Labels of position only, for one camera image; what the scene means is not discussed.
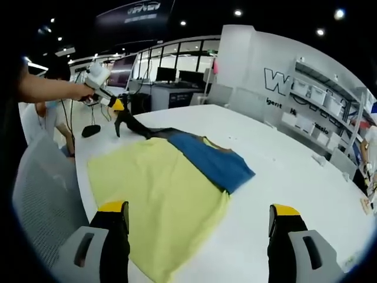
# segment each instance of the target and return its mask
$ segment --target white box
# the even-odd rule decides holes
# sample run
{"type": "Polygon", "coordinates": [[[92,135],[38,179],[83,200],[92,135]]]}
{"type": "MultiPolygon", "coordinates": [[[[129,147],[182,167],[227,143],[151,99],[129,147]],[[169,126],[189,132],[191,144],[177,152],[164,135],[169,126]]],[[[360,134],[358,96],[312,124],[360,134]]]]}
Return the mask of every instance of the white box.
{"type": "Polygon", "coordinates": [[[310,92],[310,99],[314,100],[315,102],[319,103],[320,105],[323,105],[325,102],[326,93],[325,91],[321,90],[320,88],[317,88],[315,86],[312,86],[311,92],[310,92]]]}
{"type": "Polygon", "coordinates": [[[309,135],[312,135],[313,130],[315,128],[315,123],[309,118],[302,116],[301,114],[297,114],[297,122],[296,126],[306,132],[309,135]]]}
{"type": "Polygon", "coordinates": [[[339,144],[341,139],[342,138],[338,134],[334,133],[333,131],[329,135],[329,142],[334,142],[334,143],[339,144]]]}
{"type": "Polygon", "coordinates": [[[297,117],[295,115],[284,112],[282,121],[294,127],[297,123],[297,117]]]}
{"type": "Polygon", "coordinates": [[[303,96],[306,96],[307,92],[309,91],[309,86],[303,81],[300,81],[297,78],[295,78],[293,80],[292,90],[303,96]]]}
{"type": "Polygon", "coordinates": [[[335,142],[335,141],[331,141],[329,140],[328,144],[327,144],[327,148],[329,150],[334,150],[336,147],[338,147],[339,143],[335,142]]]}
{"type": "Polygon", "coordinates": [[[328,141],[329,141],[329,138],[327,135],[325,135],[324,133],[322,133],[321,131],[317,131],[316,133],[313,134],[313,137],[316,138],[316,140],[323,144],[324,146],[327,145],[328,141]]]}
{"type": "Polygon", "coordinates": [[[334,97],[332,97],[329,93],[327,93],[327,95],[326,95],[324,105],[335,116],[338,116],[340,114],[340,111],[341,111],[342,106],[343,106],[342,103],[336,101],[336,99],[334,97]]]}

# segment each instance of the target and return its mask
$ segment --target yellow cloth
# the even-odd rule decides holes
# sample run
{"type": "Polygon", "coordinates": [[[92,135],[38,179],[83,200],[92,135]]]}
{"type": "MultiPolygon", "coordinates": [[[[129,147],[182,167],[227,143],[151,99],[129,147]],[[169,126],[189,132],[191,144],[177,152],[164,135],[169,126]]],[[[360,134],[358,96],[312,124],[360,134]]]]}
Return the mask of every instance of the yellow cloth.
{"type": "Polygon", "coordinates": [[[129,201],[130,258],[155,282],[171,280],[220,222],[229,201],[165,139],[92,159],[88,172],[98,207],[129,201]]]}

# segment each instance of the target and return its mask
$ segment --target white table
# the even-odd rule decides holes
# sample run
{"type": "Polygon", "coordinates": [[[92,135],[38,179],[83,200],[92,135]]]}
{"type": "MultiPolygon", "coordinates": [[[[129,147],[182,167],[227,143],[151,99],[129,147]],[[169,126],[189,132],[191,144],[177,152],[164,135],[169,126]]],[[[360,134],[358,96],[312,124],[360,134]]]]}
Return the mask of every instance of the white table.
{"type": "MultiPolygon", "coordinates": [[[[147,127],[175,127],[207,136],[241,155],[256,173],[232,194],[220,225],[174,276],[174,282],[267,282],[269,276],[269,206],[297,209],[307,228],[317,230],[337,251],[342,263],[363,251],[374,230],[365,215],[362,192],[332,164],[320,167],[314,152],[289,136],[241,114],[213,105],[155,111],[136,116],[147,127]]],[[[82,202],[91,220],[97,206],[87,174],[88,159],[143,140],[111,123],[95,136],[76,138],[76,166],[82,202]]],[[[130,282],[149,282],[130,262],[130,282]]]]}

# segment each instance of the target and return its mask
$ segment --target chair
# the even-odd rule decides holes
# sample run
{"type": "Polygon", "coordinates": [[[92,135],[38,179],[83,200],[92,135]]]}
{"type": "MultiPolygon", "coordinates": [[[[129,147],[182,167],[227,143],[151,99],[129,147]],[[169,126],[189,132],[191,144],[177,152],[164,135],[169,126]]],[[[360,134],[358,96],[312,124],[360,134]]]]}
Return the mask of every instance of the chair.
{"type": "Polygon", "coordinates": [[[204,102],[224,107],[229,103],[232,96],[233,88],[221,84],[212,84],[211,90],[207,97],[198,97],[199,104],[204,102]]]}
{"type": "Polygon", "coordinates": [[[27,238],[49,269],[71,234],[89,226],[75,166],[45,133],[21,158],[12,203],[27,238]]]}
{"type": "Polygon", "coordinates": [[[334,149],[330,158],[330,163],[338,168],[341,172],[348,173],[350,180],[353,180],[357,166],[351,161],[351,159],[347,157],[347,155],[341,152],[338,148],[334,149]]]}
{"type": "Polygon", "coordinates": [[[229,101],[229,109],[264,123],[266,96],[237,87],[229,101]]]}

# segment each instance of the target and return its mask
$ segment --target white wall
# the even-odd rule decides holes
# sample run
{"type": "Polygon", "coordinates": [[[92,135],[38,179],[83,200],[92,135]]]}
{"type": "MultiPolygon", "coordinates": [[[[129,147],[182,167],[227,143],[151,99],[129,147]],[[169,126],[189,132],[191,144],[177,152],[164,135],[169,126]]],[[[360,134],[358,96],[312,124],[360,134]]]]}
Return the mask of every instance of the white wall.
{"type": "Polygon", "coordinates": [[[217,82],[228,87],[242,86],[243,77],[253,55],[251,46],[256,31],[250,25],[225,25],[221,33],[217,65],[217,82]]]}
{"type": "MultiPolygon", "coordinates": [[[[279,72],[281,79],[287,79],[297,58],[304,57],[305,63],[323,72],[328,77],[338,75],[338,81],[348,89],[364,87],[362,82],[347,68],[326,54],[301,42],[278,35],[258,32],[252,26],[225,25],[221,33],[217,64],[219,73],[217,82],[229,87],[241,87],[261,94],[277,103],[283,104],[283,109],[296,109],[299,113],[317,121],[328,131],[337,130],[327,118],[319,112],[309,110],[309,106],[301,106],[291,97],[286,99],[286,89],[267,89],[265,72],[274,75],[279,72]]],[[[276,106],[265,107],[269,121],[279,122],[280,111],[276,106]]]]}

